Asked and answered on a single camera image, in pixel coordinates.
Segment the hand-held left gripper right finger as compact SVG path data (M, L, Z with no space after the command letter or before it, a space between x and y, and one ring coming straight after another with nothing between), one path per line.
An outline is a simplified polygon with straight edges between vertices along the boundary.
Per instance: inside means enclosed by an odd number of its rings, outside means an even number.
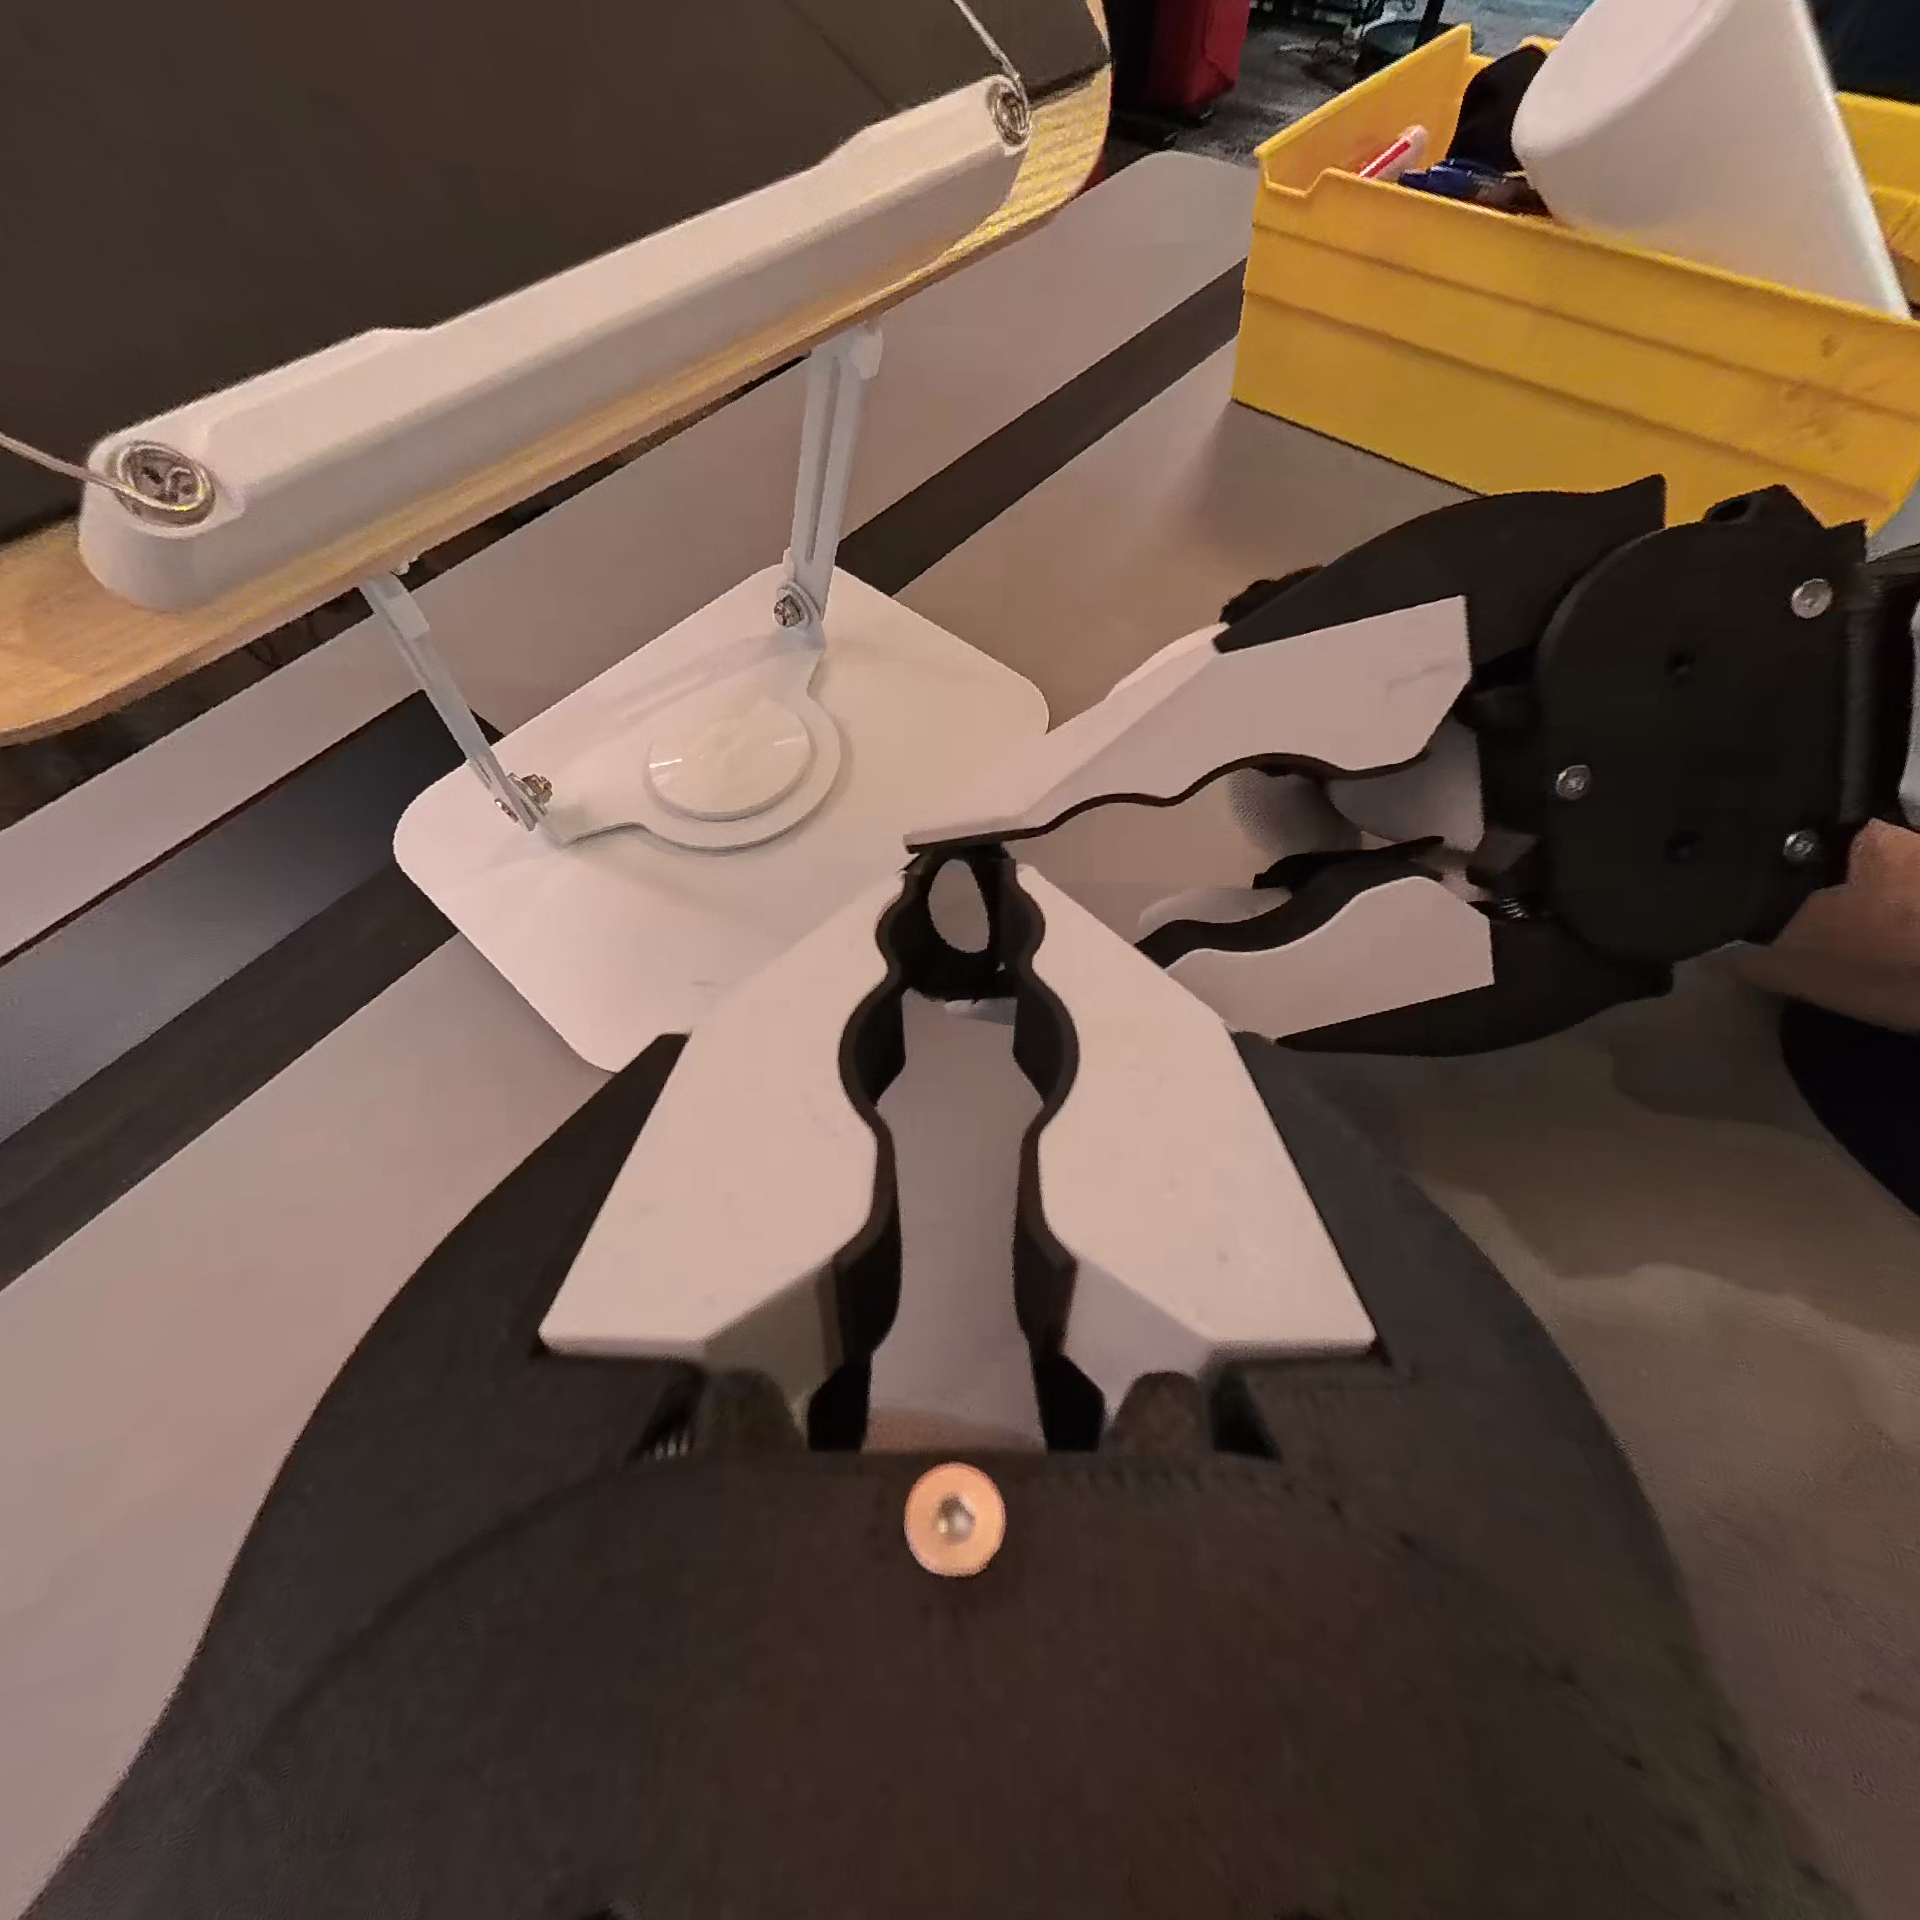
M1047 1448L1140 1380L1366 1355L1379 1331L1242 1048L1037 870L1003 871L1020 1139L1015 1298Z

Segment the person's right forearm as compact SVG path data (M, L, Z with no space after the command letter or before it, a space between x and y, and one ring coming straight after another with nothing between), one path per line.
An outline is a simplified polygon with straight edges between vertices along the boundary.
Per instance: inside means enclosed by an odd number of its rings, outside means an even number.
M1783 1002L1789 1076L1843 1151L1919 1210L1919 833L1872 821L1844 884L1776 939L1740 949L1740 980Z

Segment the yellow plastic bin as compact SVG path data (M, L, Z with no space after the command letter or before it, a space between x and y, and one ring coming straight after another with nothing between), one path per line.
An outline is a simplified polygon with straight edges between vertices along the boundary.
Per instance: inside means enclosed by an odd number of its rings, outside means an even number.
M1884 530L1916 498L1916 317L1363 177L1453 138L1451 28L1271 136L1236 402L1479 493L1663 476L1669 515L1786 486Z

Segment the white adjustable stand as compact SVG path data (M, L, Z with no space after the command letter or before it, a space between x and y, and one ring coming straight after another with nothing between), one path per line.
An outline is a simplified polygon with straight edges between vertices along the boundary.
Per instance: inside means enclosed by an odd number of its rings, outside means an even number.
M401 870L588 1064L699 1023L898 871L976 757L1047 725L1033 681L839 563L878 306L987 238L1035 167L1029 87L984 60L774 184L55 462L86 499L5 562L5 743L357 590L481 789L424 789ZM780 563L490 741L402 566L804 345Z

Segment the red container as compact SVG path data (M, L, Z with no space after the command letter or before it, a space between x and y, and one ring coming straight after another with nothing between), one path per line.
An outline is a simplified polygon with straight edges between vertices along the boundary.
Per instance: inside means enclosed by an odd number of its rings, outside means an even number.
M1252 1L1159 1L1146 69L1149 104L1197 115L1235 90Z

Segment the white paper roll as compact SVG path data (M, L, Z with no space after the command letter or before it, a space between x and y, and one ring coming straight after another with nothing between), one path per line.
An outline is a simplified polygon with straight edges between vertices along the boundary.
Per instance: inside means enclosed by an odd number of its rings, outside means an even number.
M1597 1L1511 132L1567 226L1908 316L1810 4Z

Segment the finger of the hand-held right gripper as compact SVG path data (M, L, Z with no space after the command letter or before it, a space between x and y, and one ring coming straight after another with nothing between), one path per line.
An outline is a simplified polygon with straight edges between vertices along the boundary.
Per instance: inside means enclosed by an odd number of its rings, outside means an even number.
M1159 902L1136 947L1228 1028L1302 1042L1494 981L1493 921L1440 840L1282 855Z
M904 846L1011 846L1108 803L1176 806L1242 770L1391 772L1425 754L1472 675L1461 593L1241 646L1228 634L1165 646L976 770Z

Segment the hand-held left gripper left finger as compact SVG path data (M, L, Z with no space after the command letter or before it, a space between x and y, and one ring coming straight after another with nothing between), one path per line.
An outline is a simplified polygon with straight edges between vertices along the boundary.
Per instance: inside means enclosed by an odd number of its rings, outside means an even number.
M684 1040L541 1321L571 1358L770 1380L821 1452L859 1452L901 1310L906 875L750 976Z

